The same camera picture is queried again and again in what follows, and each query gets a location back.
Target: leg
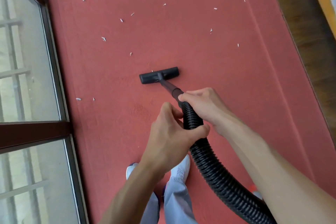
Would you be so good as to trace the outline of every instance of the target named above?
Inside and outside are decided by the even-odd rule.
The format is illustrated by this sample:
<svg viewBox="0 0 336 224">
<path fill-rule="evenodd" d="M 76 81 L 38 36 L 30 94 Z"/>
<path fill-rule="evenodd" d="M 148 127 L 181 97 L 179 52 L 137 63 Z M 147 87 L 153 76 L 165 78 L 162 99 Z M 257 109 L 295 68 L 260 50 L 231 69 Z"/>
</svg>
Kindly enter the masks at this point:
<svg viewBox="0 0 336 224">
<path fill-rule="evenodd" d="M 164 192 L 166 224 L 197 224 L 185 185 L 189 169 L 190 157 L 187 155 L 179 165 L 171 170 L 170 180 Z"/>
<path fill-rule="evenodd" d="M 131 172 L 138 165 L 138 163 L 133 163 L 126 170 L 126 179 L 130 176 Z M 149 201 L 146 205 L 145 211 L 140 224 L 157 224 L 160 216 L 160 204 L 157 196 L 153 192 L 149 198 Z"/>
</svg>

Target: left hand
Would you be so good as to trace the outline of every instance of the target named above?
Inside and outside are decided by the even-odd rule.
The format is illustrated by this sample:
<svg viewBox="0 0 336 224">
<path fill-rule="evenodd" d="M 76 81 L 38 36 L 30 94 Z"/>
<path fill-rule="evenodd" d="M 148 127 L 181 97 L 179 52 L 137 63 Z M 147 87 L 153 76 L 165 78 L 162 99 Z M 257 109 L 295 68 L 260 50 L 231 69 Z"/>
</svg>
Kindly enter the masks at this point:
<svg viewBox="0 0 336 224">
<path fill-rule="evenodd" d="M 208 124 L 192 130 L 183 129 L 183 123 L 179 120 L 182 118 L 183 113 L 166 102 L 162 105 L 156 121 L 152 123 L 140 163 L 152 168 L 160 178 L 183 160 L 197 140 L 209 134 Z"/>
</svg>

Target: hand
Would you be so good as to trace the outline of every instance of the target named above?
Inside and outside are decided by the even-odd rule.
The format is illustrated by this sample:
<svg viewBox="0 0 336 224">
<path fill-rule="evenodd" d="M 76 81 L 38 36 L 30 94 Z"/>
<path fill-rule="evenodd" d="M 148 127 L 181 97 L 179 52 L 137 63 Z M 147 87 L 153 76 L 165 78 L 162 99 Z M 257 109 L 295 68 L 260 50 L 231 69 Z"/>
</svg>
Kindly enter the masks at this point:
<svg viewBox="0 0 336 224">
<path fill-rule="evenodd" d="M 209 134 L 207 124 L 192 130 L 183 129 L 183 123 L 179 120 L 182 118 L 182 112 L 171 103 L 164 103 L 156 121 L 152 123 L 140 164 L 153 168 L 160 178 L 183 160 L 197 140 Z"/>
<path fill-rule="evenodd" d="M 187 91 L 178 96 L 180 101 L 188 102 L 194 111 L 207 122 L 211 123 L 216 132 L 223 135 L 221 123 L 223 119 L 234 118 L 239 120 L 225 105 L 221 97 L 212 88 Z"/>
</svg>

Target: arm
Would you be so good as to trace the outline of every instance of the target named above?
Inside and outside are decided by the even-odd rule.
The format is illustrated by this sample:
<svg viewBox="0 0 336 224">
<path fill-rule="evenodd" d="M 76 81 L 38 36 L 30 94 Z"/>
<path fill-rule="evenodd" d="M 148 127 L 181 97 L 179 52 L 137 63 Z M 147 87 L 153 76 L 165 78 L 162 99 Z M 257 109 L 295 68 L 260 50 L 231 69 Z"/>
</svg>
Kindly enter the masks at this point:
<svg viewBox="0 0 336 224">
<path fill-rule="evenodd" d="M 336 200 L 239 120 L 213 89 L 186 92 L 179 99 L 229 141 L 278 224 L 336 223 Z"/>
<path fill-rule="evenodd" d="M 183 160 L 195 141 L 208 136 L 208 125 L 184 130 L 179 120 L 182 117 L 183 114 L 170 103 L 163 104 L 152 124 L 139 165 L 116 194 L 99 224 L 140 223 L 157 182 Z"/>
</svg>

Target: person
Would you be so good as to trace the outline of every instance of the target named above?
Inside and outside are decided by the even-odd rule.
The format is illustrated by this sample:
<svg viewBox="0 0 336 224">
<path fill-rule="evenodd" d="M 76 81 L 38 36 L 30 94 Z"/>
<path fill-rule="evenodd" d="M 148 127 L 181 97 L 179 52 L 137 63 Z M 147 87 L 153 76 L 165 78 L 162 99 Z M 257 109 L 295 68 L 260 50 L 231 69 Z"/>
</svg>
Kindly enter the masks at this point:
<svg viewBox="0 0 336 224">
<path fill-rule="evenodd" d="M 229 141 L 278 224 L 336 223 L 336 200 L 235 116 L 215 90 L 187 91 L 179 100 L 189 102 L 202 119 Z M 190 167 L 187 153 L 195 141 L 208 136 L 210 127 L 204 124 L 184 130 L 182 117 L 170 103 L 162 105 L 140 163 L 127 168 L 127 180 L 99 224 L 157 223 L 159 201 L 153 188 L 170 170 L 164 191 L 166 224 L 197 223 L 185 185 Z"/>
</svg>

